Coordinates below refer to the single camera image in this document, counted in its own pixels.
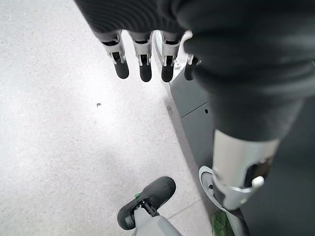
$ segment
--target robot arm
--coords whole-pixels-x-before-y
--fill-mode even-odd
[[[187,69],[194,64],[187,78],[209,92],[216,126],[214,196],[227,210],[245,203],[264,184],[304,100],[315,94],[315,1],[75,1],[121,78],[128,76],[121,29],[134,41],[143,81],[151,78],[151,32],[162,30],[165,82],[183,32],[192,31],[184,45]]]

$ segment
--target black fingertip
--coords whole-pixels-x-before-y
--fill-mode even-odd
[[[127,61],[122,63],[121,60],[117,60],[114,66],[115,66],[116,73],[119,78],[125,79],[129,76],[129,68],[128,68]]]
[[[170,82],[173,78],[173,66],[167,65],[162,67],[162,79],[164,82]]]
[[[151,65],[144,64],[143,66],[140,66],[140,77],[143,82],[148,82],[152,78],[152,71],[151,71]]]
[[[186,64],[185,66],[185,72],[184,72],[184,76],[186,78],[186,80],[192,80],[192,69],[193,69],[193,64],[189,65],[189,64]]]

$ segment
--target green object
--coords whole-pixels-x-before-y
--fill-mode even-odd
[[[232,227],[224,211],[216,212],[212,216],[211,221],[213,236],[234,236]]]

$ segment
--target floor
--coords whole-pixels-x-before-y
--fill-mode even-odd
[[[174,102],[126,32],[122,80],[73,1],[1,1],[0,29],[0,235],[130,236],[118,210],[160,176],[177,183],[160,214],[211,235]]]

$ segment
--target gray panel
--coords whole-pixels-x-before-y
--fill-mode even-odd
[[[170,83],[171,93],[181,117],[208,102],[206,90],[196,80],[186,80],[184,72],[185,69]]]
[[[214,126],[209,103],[184,116],[181,121],[197,165],[212,167]]]

